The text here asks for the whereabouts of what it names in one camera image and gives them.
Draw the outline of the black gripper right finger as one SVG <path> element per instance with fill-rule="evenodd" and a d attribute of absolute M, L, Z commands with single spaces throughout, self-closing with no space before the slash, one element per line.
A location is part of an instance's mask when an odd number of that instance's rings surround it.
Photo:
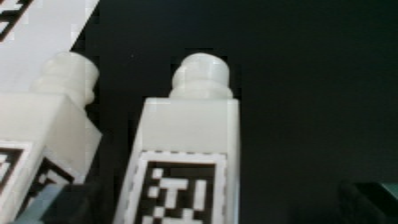
<path fill-rule="evenodd" d="M 398 224 L 398 183 L 342 181 L 337 199 L 340 224 Z"/>

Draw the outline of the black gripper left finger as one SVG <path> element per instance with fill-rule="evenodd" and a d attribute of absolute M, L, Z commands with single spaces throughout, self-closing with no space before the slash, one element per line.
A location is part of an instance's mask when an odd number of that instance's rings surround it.
<path fill-rule="evenodd" d="M 97 197 L 95 184 L 49 184 L 13 224 L 100 224 Z"/>

